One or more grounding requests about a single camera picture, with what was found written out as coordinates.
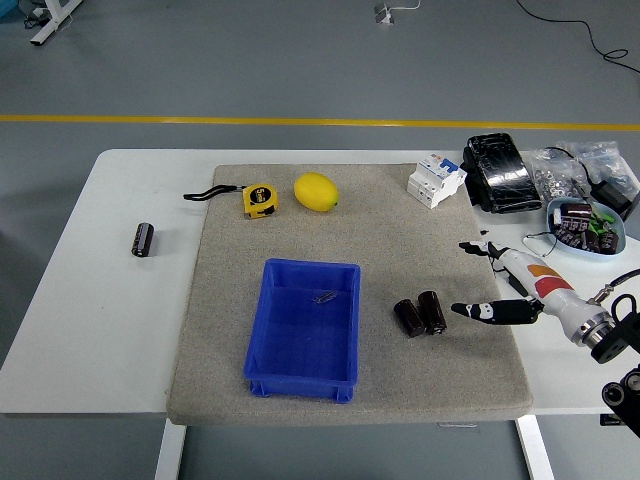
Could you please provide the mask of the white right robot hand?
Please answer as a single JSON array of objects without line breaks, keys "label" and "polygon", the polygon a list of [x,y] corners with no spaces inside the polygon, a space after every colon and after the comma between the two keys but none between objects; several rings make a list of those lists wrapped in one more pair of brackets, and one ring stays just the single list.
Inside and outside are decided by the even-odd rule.
[{"label": "white right robot hand", "polygon": [[521,297],[488,303],[455,303],[451,306],[453,312],[490,325],[533,324],[543,312],[557,317],[566,337],[578,345],[586,344],[591,335],[604,335],[611,329],[610,314],[580,298],[541,258],[493,242],[462,242],[460,247],[467,253],[499,261]]}]

